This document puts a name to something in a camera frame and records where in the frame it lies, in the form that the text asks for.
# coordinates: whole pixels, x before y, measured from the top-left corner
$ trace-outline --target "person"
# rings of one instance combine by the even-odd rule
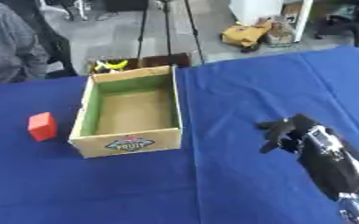
[[[0,3],[0,84],[44,79],[47,60],[34,30]]]

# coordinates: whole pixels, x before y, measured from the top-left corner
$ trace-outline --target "black chair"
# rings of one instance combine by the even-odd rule
[[[49,54],[47,64],[60,62],[62,71],[49,73],[47,78],[77,76],[71,60],[69,41],[60,36],[46,21],[35,0],[0,0],[14,10],[38,35],[39,43]]]
[[[354,46],[359,47],[359,0],[341,1],[341,4],[353,6],[352,18],[339,15],[326,16],[317,24],[315,38],[322,39],[325,35],[339,35],[349,31],[353,33]]]

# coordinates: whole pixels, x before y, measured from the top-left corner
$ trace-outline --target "concrete floor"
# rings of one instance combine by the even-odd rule
[[[218,34],[235,22],[228,5],[229,0],[190,0],[194,20],[200,32],[200,40],[207,62],[232,60],[280,53],[295,53],[309,50],[328,49],[340,45],[351,45],[348,36],[329,36],[322,40],[313,39],[307,29],[299,43],[286,48],[270,48],[263,45],[257,52],[240,53],[239,49],[223,44]],[[176,53],[191,53],[194,65],[199,57],[194,44],[192,30],[187,20],[183,1],[171,3],[172,47]],[[71,41],[74,67],[80,74],[86,72],[89,60],[104,58],[129,58],[137,55],[137,37],[142,12],[121,12],[108,20],[96,21],[96,11],[90,12],[89,21],[66,21],[57,12],[45,14],[49,24]],[[164,14],[152,3],[149,10],[144,39],[144,56],[166,54]]]

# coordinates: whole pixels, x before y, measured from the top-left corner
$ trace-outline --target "open cardboard box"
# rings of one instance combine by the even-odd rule
[[[69,143],[85,158],[178,149],[175,69],[142,68],[88,78]]]

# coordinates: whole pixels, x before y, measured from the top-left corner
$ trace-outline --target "yellow object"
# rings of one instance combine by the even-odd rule
[[[110,70],[118,70],[118,69],[123,69],[124,67],[126,67],[128,65],[129,61],[128,60],[123,60],[121,61],[120,63],[118,64],[110,64],[108,62],[106,63],[103,63],[101,62],[100,60],[98,60],[96,62],[96,67],[94,68],[94,70],[96,71],[99,71],[101,70],[102,68],[107,68],[107,69],[110,69]]]
[[[235,24],[222,33],[222,41],[235,46],[253,46],[271,27],[272,22],[269,20],[253,26]]]

